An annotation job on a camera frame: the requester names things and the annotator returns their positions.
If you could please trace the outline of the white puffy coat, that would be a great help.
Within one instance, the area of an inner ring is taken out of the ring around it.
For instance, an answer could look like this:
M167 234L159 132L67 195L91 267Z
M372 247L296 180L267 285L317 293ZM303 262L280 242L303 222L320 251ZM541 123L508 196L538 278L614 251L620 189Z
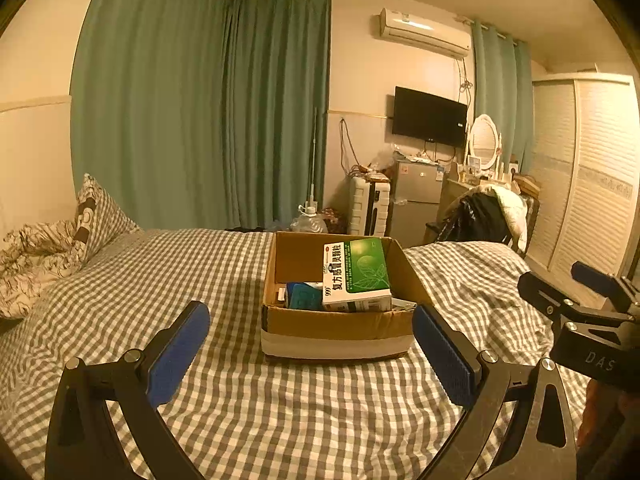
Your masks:
M520 252L525 252L528 242L527 206L521 196L504 186L486 183L480 185L480 192L494 196L498 200L506 226L512 240Z

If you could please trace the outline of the white oval mirror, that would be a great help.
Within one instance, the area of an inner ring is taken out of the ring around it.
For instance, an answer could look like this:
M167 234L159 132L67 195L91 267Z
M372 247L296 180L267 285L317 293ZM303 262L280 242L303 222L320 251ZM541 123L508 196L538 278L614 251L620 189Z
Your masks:
M480 114L468 135L466 163L475 170L491 170L499 160L501 148L501 136L494 121L489 115Z

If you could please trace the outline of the white air conditioner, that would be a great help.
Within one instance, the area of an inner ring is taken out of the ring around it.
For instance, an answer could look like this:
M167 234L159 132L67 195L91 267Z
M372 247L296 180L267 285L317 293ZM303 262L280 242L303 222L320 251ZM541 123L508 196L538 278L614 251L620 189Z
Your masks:
M471 35L464 30L386 8L380 13L380 35L452 58L466 58L472 50Z

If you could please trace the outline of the white louvered wardrobe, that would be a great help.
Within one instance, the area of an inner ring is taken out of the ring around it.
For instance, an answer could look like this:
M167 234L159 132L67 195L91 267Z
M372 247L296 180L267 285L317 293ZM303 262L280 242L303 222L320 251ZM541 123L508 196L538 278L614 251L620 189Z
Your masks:
M639 109L634 80L555 74L533 84L529 174L540 208L527 257L572 294L586 293L570 267L622 270L639 193Z

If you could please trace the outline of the grey checkered bed sheet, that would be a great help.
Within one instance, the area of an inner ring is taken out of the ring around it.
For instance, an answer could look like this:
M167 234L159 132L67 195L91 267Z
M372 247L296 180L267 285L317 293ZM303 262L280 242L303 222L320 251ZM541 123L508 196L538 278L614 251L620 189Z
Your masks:
M39 298L1 337L1 434L44 474L65 362L141 348L186 304L209 308L208 337L160 412L209 479L411 479L450 435L451 404L418 347L336 366L268 359L260 310L268 233L148 231L116 238Z

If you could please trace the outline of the patterned white duvet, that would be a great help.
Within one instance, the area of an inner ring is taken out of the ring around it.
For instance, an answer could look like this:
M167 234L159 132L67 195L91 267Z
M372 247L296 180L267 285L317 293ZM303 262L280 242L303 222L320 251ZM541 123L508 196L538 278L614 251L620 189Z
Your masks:
M72 220L25 224L1 241L1 318L21 320L42 293L78 271L86 244Z

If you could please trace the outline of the black wall television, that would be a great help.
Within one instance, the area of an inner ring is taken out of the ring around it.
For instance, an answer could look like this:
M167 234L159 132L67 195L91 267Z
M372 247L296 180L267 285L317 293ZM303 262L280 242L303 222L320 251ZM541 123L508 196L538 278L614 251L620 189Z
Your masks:
M396 87L392 133L464 148L468 106L434 94Z

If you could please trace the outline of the clear water jug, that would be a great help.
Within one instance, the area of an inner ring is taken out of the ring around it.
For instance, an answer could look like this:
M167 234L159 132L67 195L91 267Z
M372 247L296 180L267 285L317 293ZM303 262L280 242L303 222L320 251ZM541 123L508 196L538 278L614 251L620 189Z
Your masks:
M328 227L321 214L318 213L318 203L306 200L298 206L298 216L290 224L292 232L322 234L328 232Z

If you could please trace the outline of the striped pillow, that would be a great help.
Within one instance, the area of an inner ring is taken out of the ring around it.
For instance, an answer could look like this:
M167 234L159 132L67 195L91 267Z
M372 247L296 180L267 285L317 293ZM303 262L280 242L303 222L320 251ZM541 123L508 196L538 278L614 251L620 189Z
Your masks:
M139 230L137 223L124 213L107 190L91 174L85 174L77 196L73 239L77 261L86 264L117 237Z

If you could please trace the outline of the silver mini fridge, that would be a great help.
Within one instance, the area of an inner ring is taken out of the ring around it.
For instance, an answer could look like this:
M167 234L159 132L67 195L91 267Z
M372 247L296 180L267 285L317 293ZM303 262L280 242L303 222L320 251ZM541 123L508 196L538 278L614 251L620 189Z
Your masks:
M427 223L435 223L444 168L398 160L393 169L388 235L403 248L423 244Z

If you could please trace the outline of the white suitcase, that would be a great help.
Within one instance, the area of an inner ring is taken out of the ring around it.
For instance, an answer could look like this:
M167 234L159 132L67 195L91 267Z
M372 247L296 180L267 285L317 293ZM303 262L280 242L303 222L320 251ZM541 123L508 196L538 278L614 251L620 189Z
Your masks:
M382 237L390 209L390 179L379 172L349 178L347 233Z

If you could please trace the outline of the green white medicine box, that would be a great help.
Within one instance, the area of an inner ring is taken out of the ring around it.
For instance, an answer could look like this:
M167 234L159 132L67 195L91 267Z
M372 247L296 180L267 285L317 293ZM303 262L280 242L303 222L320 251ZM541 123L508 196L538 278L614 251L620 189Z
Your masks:
M385 312L392 292L382 240L360 238L325 244L322 307L333 312Z

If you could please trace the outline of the chair with black jacket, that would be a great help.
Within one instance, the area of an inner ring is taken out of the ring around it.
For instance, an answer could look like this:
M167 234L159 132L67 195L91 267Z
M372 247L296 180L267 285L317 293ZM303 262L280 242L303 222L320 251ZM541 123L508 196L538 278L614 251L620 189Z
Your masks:
M495 196L465 193L445 208L442 218L425 225L425 243L495 242L509 244L511 232Z

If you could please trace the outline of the brown cardboard box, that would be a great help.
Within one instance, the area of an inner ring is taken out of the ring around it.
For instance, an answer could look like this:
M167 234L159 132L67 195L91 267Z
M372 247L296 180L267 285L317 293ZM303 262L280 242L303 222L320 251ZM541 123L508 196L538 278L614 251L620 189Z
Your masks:
M260 339L266 356L311 362L389 359L412 346L413 312L329 312L287 307L278 299L288 283L321 282L324 246L352 235L279 232L271 243Z

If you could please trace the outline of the teal blister pack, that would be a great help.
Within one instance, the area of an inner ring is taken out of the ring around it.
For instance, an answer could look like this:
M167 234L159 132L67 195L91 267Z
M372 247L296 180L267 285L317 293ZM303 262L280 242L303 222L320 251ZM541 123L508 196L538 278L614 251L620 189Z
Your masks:
M322 285L307 282L286 284L285 305L293 310L322 311Z

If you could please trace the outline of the white ointment tube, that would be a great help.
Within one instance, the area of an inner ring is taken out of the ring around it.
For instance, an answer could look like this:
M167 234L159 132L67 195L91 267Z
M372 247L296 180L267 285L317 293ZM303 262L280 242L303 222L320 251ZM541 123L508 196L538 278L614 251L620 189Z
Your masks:
M394 311L408 311L411 312L416 308L414 301L403 300L399 298L392 299L392 309Z

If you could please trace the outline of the green window curtain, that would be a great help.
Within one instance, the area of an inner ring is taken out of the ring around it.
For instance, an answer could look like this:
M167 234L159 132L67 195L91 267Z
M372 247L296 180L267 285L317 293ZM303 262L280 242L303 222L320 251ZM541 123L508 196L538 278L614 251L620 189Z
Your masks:
M525 174L534 148L532 57L527 42L479 21L472 24L474 114L488 115L501 134L503 166Z

